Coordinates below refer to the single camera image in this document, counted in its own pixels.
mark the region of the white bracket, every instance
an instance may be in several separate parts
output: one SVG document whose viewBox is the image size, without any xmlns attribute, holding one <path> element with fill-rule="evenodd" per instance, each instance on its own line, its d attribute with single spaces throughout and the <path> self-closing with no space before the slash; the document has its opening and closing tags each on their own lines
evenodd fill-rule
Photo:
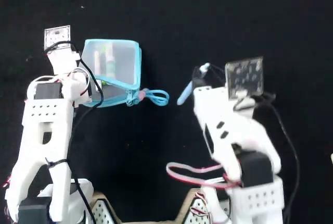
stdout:
<svg viewBox="0 0 333 224">
<path fill-rule="evenodd" d="M 70 25 L 45 29 L 44 50 L 54 43 L 70 41 L 70 30 Z M 55 50 L 49 51 L 47 56 L 52 64 L 54 74 L 69 73 L 77 67 L 76 61 L 80 60 L 79 54 L 72 51 L 69 43 L 59 44 Z"/>
</svg>

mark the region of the pink cable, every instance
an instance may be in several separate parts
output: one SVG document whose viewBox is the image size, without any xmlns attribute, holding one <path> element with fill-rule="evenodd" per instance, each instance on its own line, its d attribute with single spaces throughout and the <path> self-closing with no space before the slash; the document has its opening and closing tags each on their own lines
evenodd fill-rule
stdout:
<svg viewBox="0 0 333 224">
<path fill-rule="evenodd" d="M 169 174 L 169 176 L 171 176 L 172 178 L 174 178 L 178 181 L 182 181 L 182 182 L 186 182 L 186 183 L 194 184 L 194 185 L 212 186 L 216 189 L 229 189 L 229 188 L 234 188 L 234 187 L 236 187 L 240 184 L 239 182 L 208 183 L 204 179 L 199 179 L 199 178 L 185 176 L 185 175 L 181 175 L 179 173 L 176 173 L 176 172 L 172 171 L 171 168 L 186 169 L 186 170 L 188 170 L 190 172 L 193 172 L 193 173 L 207 173 L 207 172 L 215 171 L 215 170 L 218 170 L 218 169 L 222 168 L 221 165 L 215 165 L 215 166 L 211 166 L 211 167 L 207 167 L 207 168 L 193 168 L 193 167 L 191 167 L 189 165 L 186 165 L 186 164 L 168 163 L 166 165 L 166 170 L 167 170 L 167 173 Z"/>
</svg>

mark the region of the black fabric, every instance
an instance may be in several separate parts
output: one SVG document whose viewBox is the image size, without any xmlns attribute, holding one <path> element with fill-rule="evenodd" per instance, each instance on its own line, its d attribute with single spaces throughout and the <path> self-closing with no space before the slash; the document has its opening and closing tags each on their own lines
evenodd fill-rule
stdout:
<svg viewBox="0 0 333 224">
<path fill-rule="evenodd" d="M 333 206 L 331 109 L 332 0 L 0 0 L 0 181 L 18 156 L 26 89 L 51 74 L 44 29 L 71 25 L 71 39 L 131 39 L 143 50 L 142 87 L 164 89 L 166 107 L 150 100 L 95 110 L 82 122 L 70 160 L 103 192 L 123 221 L 174 219 L 190 185 L 167 176 L 169 161 L 210 160 L 193 102 L 176 106 L 194 66 L 264 56 L 265 90 L 299 153 L 301 184 L 291 223 L 330 223 Z M 85 110 L 80 107 L 79 114 Z M 281 156 L 285 200 L 294 186 L 290 148 L 272 112 L 263 123 Z M 49 183 L 47 169 L 31 191 Z M 0 193 L 4 204 L 4 192 Z"/>
</svg>

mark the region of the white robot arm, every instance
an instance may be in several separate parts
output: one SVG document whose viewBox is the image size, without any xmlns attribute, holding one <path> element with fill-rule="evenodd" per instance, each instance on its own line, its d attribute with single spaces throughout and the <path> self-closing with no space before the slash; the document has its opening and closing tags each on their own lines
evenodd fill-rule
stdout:
<svg viewBox="0 0 333 224">
<path fill-rule="evenodd" d="M 211 215 L 212 223 L 283 223 L 283 183 L 281 178 L 276 175 L 281 169 L 280 157 L 272 145 L 265 128 L 252 119 L 255 107 L 254 99 L 248 96 L 249 93 L 247 91 L 243 93 L 246 86 L 250 90 L 255 89 L 254 94 L 256 92 L 258 92 L 258 95 L 262 93 L 262 87 L 260 88 L 262 80 L 251 79 L 251 75 L 256 78 L 260 73 L 262 74 L 259 69 L 255 72 L 256 68 L 262 67 L 261 63 L 258 65 L 261 61 L 262 59 L 258 58 L 246 60 L 243 63 L 240 62 L 239 66 L 232 64 L 231 67 L 235 71 L 232 74 L 234 75 L 232 77 L 233 80 L 228 79 L 227 76 L 226 81 L 227 83 L 240 81 L 241 84 L 234 83 L 233 85 L 235 86 L 231 89 L 230 86 L 219 88 L 206 86 L 203 80 L 203 76 L 206 73 L 202 73 L 200 69 L 197 80 L 194 79 L 192 82 L 194 113 L 203 131 L 211 158 L 218 162 L 226 173 L 223 178 L 206 180 L 204 183 L 192 178 L 192 183 L 196 181 L 202 185 L 201 190 L 206 198 L 207 209 Z M 243 70 L 238 70 L 238 67 L 240 69 L 246 68 L 247 70 L 244 72 L 247 73 L 242 73 Z M 240 97 L 235 96 L 237 90 L 240 92 Z M 186 165 L 171 165 L 173 167 L 186 168 Z M 181 176 L 177 178 L 175 174 L 172 174 L 174 172 L 170 173 L 169 166 L 170 164 L 167 165 L 167 172 L 174 178 L 180 179 Z M 208 171 L 209 168 L 190 169 L 192 172 L 197 171 L 200 173 L 206 170 Z M 262 173 L 263 180 L 254 178 L 260 173 Z M 236 186 L 231 188 L 230 183 L 225 186 L 225 191 L 231 201 L 230 217 L 221 209 L 216 194 L 218 188 L 223 188 L 221 182 L 226 180 L 238 182 Z"/>
<path fill-rule="evenodd" d="M 265 128 L 252 119 L 255 101 L 246 97 L 239 106 L 252 106 L 239 113 L 234 112 L 237 100 L 229 100 L 225 87 L 195 88 L 194 113 L 198 118 L 211 157 L 221 164 L 229 179 L 239 181 L 241 169 L 232 144 L 238 144 L 245 150 L 255 150 L 267 155 L 272 163 L 274 174 L 280 172 L 281 161 Z M 213 146 L 207 140 L 210 134 Z"/>
<path fill-rule="evenodd" d="M 86 179 L 71 180 L 67 162 L 74 109 L 91 100 L 88 94 L 91 74 L 77 67 L 80 56 L 71 50 L 70 41 L 52 42 L 61 30 L 69 34 L 67 26 L 45 33 L 45 52 L 56 75 L 39 77 L 27 89 L 19 156 L 5 195 L 14 222 L 19 219 L 22 223 L 94 222 L 86 207 L 92 200 L 93 186 Z M 43 141 L 45 134 L 50 135 L 47 142 Z M 42 165 L 48 166 L 53 184 L 37 198 L 27 198 L 29 186 Z"/>
<path fill-rule="evenodd" d="M 71 171 L 66 159 L 74 106 L 89 100 L 87 92 L 89 79 L 85 73 L 78 72 L 82 70 L 75 68 L 69 74 L 51 76 L 48 81 L 34 80 L 28 87 L 19 157 L 12 170 L 10 185 L 5 196 L 10 216 L 15 222 L 18 221 L 20 204 L 27 198 L 33 178 L 42 165 L 49 165 L 53 185 L 48 186 L 49 190 L 46 190 L 48 193 L 42 192 L 39 197 L 52 196 L 49 206 L 49 216 L 52 221 L 76 223 L 67 222 L 69 208 L 75 205 L 74 199 L 78 202 L 82 199 L 78 192 L 70 196 Z M 51 134 L 47 143 L 43 143 L 44 133 Z M 87 180 L 81 182 L 85 184 L 83 189 L 87 194 L 86 197 L 91 200 L 93 194 L 91 183 Z"/>
</svg>

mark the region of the wire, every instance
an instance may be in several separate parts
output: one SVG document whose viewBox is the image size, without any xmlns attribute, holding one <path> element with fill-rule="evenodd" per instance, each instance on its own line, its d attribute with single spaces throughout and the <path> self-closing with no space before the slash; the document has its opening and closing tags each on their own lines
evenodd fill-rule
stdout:
<svg viewBox="0 0 333 224">
<path fill-rule="evenodd" d="M 92 112 L 95 108 L 97 108 L 98 106 L 100 106 L 100 105 L 103 103 L 103 101 L 104 101 L 104 95 L 103 95 L 103 91 L 102 91 L 101 87 L 98 85 L 98 82 L 96 81 L 96 78 L 95 78 L 94 74 L 93 74 L 92 71 L 89 69 L 89 67 L 87 66 L 87 64 L 82 60 L 81 53 L 80 53 L 79 49 L 76 47 L 76 45 L 75 45 L 73 42 L 71 42 L 71 41 L 60 41 L 60 42 L 57 42 L 57 43 L 51 45 L 50 47 L 48 47 L 47 49 L 45 49 L 44 53 L 47 55 L 47 53 L 48 53 L 49 51 L 53 51 L 53 50 L 55 50 L 56 47 L 57 47 L 59 44 L 64 44 L 64 43 L 69 43 L 69 44 L 73 47 L 74 51 L 77 52 L 77 53 L 79 54 L 79 56 L 80 56 L 80 62 L 82 63 L 83 67 L 89 72 L 90 76 L 92 77 L 92 79 L 93 79 L 93 81 L 94 81 L 95 85 L 97 86 L 97 89 L 98 89 L 98 91 L 99 91 L 99 93 L 100 93 L 100 102 L 97 103 L 97 104 L 95 104 L 95 105 L 94 105 L 93 107 L 91 107 L 90 109 L 88 109 L 88 110 L 87 110 L 87 111 L 86 111 L 86 112 L 85 112 L 85 113 L 84 113 L 84 114 L 83 114 L 83 115 L 82 115 L 82 116 L 76 121 L 75 126 L 72 128 L 72 134 L 71 134 L 71 138 L 69 139 L 68 154 L 67 154 L 67 155 L 69 156 L 70 146 L 71 146 L 71 143 L 72 143 L 73 137 L 74 137 L 74 135 L 75 135 L 75 131 L 76 131 L 76 129 L 78 128 L 78 126 L 80 125 L 80 123 L 82 122 L 82 120 L 84 119 L 85 116 L 87 116 L 90 112 Z M 75 185 L 76 185 L 76 187 L 78 188 L 79 194 L 81 195 L 81 198 L 82 198 L 82 200 L 83 200 L 83 202 L 84 202 L 84 204 L 85 204 L 85 206 L 86 206 L 86 208 L 87 208 L 87 210 L 88 210 L 88 212 L 89 212 L 89 214 L 90 214 L 90 217 L 91 217 L 92 220 L 93 220 L 93 223 L 96 224 L 96 220 L 95 220 L 95 218 L 94 218 L 93 212 L 92 212 L 92 210 L 91 210 L 91 208 L 90 208 L 90 206 L 89 206 L 89 203 L 88 203 L 88 201 L 87 201 L 87 199 L 86 199 L 84 193 L 82 192 L 82 189 L 81 189 L 81 187 L 80 187 L 80 184 L 79 184 L 78 178 L 76 177 L 76 174 L 73 172 L 73 169 L 71 169 L 71 171 L 72 171 L 72 174 L 73 174 L 73 178 L 74 178 L 74 181 L 75 181 Z"/>
<path fill-rule="evenodd" d="M 68 74 L 68 76 L 69 76 L 70 74 L 74 73 L 76 70 L 83 71 L 83 72 L 88 76 L 87 85 L 86 85 L 86 87 L 84 88 L 84 90 L 80 93 L 80 95 L 83 95 L 83 94 L 88 90 L 88 88 L 89 88 L 89 85 L 90 85 L 90 75 L 89 75 L 88 71 L 86 71 L 85 69 L 83 69 L 83 68 L 81 68 L 81 67 L 76 67 L 75 69 L 73 69 L 73 70 Z"/>
<path fill-rule="evenodd" d="M 174 178 L 178 181 L 182 181 L 182 182 L 186 182 L 186 183 L 194 184 L 194 185 L 212 186 L 216 189 L 228 189 L 228 188 L 234 188 L 234 187 L 236 187 L 240 184 L 239 182 L 210 183 L 210 182 L 207 182 L 204 179 L 199 179 L 199 178 L 194 178 L 194 177 L 181 175 L 179 173 L 176 173 L 176 172 L 172 171 L 171 168 L 186 169 L 186 170 L 188 170 L 190 172 L 193 172 L 193 173 L 207 173 L 207 172 L 211 172 L 211 171 L 221 169 L 222 165 L 215 165 L 215 166 L 211 166 L 211 167 L 207 167 L 207 168 L 194 168 L 194 167 L 191 167 L 189 165 L 181 164 L 181 163 L 168 163 L 166 165 L 166 170 L 167 170 L 167 173 L 169 174 L 169 176 L 171 176 L 172 178 Z"/>
<path fill-rule="evenodd" d="M 290 196 L 289 203 L 287 204 L 287 206 L 285 208 L 284 216 L 283 216 L 283 222 L 286 223 L 286 224 L 289 224 L 290 215 L 291 215 L 291 207 L 292 207 L 293 201 L 295 199 L 295 196 L 297 194 L 297 191 L 298 191 L 298 188 L 299 188 L 299 184 L 300 184 L 300 177 L 301 177 L 301 175 L 300 175 L 301 174 L 301 171 L 300 171 L 300 162 L 299 162 L 299 159 L 298 159 L 298 155 L 297 155 L 296 149 L 295 149 L 295 147 L 294 147 L 294 145 L 293 145 L 293 143 L 292 143 L 292 141 L 290 139 L 290 136 L 287 133 L 287 130 L 285 128 L 285 125 L 282 122 L 282 118 L 281 118 L 279 112 L 273 106 L 273 104 L 268 103 L 268 104 L 265 104 L 265 105 L 268 106 L 268 107 L 270 107 L 273 110 L 273 112 L 274 112 L 274 114 L 275 114 L 275 116 L 276 116 L 276 118 L 277 118 L 277 120 L 278 120 L 278 122 L 280 124 L 282 132 L 285 135 L 285 137 L 287 139 L 287 142 L 288 142 L 288 144 L 289 144 L 289 146 L 290 146 L 290 148 L 291 148 L 291 150 L 293 152 L 293 155 L 294 155 L 294 158 L 295 158 L 295 162 L 296 162 L 296 181 L 295 181 L 295 186 L 294 186 L 294 190 L 293 190 L 293 192 L 292 192 L 292 194 Z"/>
</svg>

